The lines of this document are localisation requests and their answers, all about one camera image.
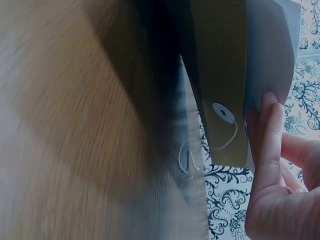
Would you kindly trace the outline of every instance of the hand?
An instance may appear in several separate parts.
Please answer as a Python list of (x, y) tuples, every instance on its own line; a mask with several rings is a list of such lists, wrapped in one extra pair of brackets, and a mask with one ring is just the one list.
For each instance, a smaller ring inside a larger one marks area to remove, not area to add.
[[(245, 231), (252, 240), (320, 239), (320, 142), (283, 133), (284, 107), (272, 92), (246, 115), (255, 166)], [(303, 169), (305, 185), (286, 158)]]

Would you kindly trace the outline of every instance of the blurred wooden object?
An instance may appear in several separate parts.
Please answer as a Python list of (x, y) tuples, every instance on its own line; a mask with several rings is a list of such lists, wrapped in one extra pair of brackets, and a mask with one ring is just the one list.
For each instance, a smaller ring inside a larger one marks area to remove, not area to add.
[(208, 238), (177, 164), (196, 106), (148, 4), (0, 0), (1, 240)]

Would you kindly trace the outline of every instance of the brown envelope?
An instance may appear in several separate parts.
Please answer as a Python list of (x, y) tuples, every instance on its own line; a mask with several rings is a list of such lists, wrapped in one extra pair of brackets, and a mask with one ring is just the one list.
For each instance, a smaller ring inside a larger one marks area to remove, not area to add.
[[(190, 78), (210, 147), (212, 163), (244, 167), (247, 136), (244, 127), (247, 23), (245, 0), (167, 1), (181, 56)], [(238, 125), (235, 132), (222, 120), (214, 102), (229, 109)]]

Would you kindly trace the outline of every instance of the finger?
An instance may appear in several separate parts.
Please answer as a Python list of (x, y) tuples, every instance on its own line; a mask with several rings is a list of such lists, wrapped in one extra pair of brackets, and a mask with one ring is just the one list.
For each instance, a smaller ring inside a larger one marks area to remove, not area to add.
[(284, 118), (284, 107), (280, 103), (273, 104), (262, 140), (259, 164), (254, 176), (253, 192), (280, 184), (282, 175), (279, 161)]
[(269, 119), (269, 115), (271, 112), (271, 106), (277, 102), (278, 102), (278, 99), (272, 91), (267, 91), (261, 97), (261, 106), (260, 106), (260, 113), (259, 113), (260, 137), (262, 137), (265, 134), (267, 120)]
[(284, 159), (280, 159), (280, 168), (285, 185), (295, 193), (303, 190), (307, 192), (307, 187), (293, 174)]
[(307, 154), (316, 146), (320, 147), (320, 142), (283, 133), (281, 157), (303, 168)]
[(260, 152), (260, 144), (258, 138), (259, 114), (257, 113), (257, 111), (250, 109), (245, 113), (245, 120), (247, 123), (247, 132), (252, 152), (253, 163), (256, 166), (255, 161), (258, 160), (258, 154)]

